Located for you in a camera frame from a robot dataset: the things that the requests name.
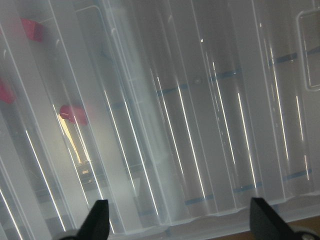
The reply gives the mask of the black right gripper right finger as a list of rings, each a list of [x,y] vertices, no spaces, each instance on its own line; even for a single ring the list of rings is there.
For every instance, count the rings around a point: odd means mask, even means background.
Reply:
[[[309,240],[308,231],[294,231],[264,200],[250,200],[250,231],[256,240]]]

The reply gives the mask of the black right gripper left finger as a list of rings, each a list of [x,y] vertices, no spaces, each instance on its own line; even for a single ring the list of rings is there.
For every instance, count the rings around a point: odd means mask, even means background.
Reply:
[[[107,240],[109,237],[109,202],[97,200],[82,226],[73,237],[75,240]]]

